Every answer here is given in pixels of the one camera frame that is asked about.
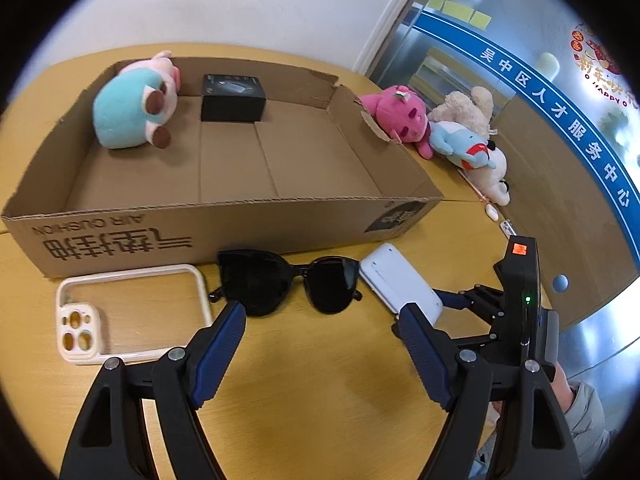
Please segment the operator right hand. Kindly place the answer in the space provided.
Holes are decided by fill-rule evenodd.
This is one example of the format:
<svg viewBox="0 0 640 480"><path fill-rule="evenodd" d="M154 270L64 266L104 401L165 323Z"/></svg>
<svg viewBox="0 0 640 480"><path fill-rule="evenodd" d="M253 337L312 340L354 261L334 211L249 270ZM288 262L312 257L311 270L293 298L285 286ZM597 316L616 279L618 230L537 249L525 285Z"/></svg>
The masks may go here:
<svg viewBox="0 0 640 480"><path fill-rule="evenodd" d="M563 413L567 413L572 407L575 399L575 393L570 384L567 381L566 374L563 367L559 362L555 363L555 374L553 382L551 383L553 392L555 393L556 400L559 402L559 406ZM487 420L488 424L495 426L502 411L502 402L492 402L490 408L488 408Z"/></svg>

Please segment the grey sleeve forearm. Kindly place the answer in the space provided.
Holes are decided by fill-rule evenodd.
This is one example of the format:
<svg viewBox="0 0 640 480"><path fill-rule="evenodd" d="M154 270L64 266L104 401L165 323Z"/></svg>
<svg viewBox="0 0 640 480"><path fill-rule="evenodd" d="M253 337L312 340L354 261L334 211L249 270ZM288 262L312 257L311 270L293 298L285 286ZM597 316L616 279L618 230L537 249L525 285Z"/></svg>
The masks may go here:
<svg viewBox="0 0 640 480"><path fill-rule="evenodd" d="M575 393L572 407L564 413L582 474L593 471L612 443L613 434L605 428L602 403L595 388L586 382L570 382Z"/></svg>

